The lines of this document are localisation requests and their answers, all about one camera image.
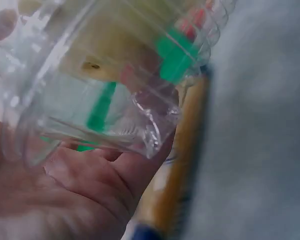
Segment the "red marking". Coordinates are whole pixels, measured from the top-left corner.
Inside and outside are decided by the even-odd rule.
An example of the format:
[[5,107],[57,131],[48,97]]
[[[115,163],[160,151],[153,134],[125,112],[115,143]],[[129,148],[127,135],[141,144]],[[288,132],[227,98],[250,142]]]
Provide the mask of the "red marking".
[[193,42],[197,37],[197,32],[194,25],[199,29],[202,28],[206,21],[206,12],[203,8],[192,9],[189,11],[189,18],[191,19],[192,24],[188,19],[183,18],[176,23],[176,27]]

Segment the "blue pencil end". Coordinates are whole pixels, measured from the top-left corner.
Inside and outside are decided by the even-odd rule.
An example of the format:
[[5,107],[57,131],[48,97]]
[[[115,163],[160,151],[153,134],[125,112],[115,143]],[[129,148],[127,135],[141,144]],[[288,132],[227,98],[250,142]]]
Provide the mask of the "blue pencil end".
[[132,240],[164,240],[164,238],[153,227],[140,224],[136,227]]

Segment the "yellow object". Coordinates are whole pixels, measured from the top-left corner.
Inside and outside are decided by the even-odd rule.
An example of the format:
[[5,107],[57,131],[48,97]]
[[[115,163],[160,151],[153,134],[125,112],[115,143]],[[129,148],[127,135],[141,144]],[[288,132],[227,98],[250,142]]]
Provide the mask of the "yellow object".
[[163,164],[145,191],[138,208],[139,222],[167,236],[172,229],[182,187],[193,160],[198,126],[202,119],[207,80],[188,89],[183,103],[183,120],[174,139],[175,160]]
[[[32,16],[44,0],[19,0],[21,15]],[[46,31],[57,31],[83,0],[65,0],[52,16]],[[119,82],[126,63],[153,74],[146,63],[145,49],[154,51],[154,42],[165,30],[201,0],[104,0],[81,29],[61,63],[61,71],[77,78]],[[152,59],[160,65],[160,58]]]

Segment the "gray fabric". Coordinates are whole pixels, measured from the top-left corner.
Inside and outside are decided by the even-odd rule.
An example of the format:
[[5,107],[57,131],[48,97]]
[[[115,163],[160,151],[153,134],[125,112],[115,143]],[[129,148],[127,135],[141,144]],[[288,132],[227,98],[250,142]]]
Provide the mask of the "gray fabric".
[[300,0],[238,0],[213,50],[185,240],[300,240]]

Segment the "white surface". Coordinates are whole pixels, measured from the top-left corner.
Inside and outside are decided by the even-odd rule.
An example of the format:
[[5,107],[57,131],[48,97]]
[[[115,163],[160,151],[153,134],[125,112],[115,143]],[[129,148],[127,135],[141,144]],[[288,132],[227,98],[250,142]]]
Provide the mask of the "white surface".
[[300,240],[300,0],[238,0],[213,52],[185,240]]

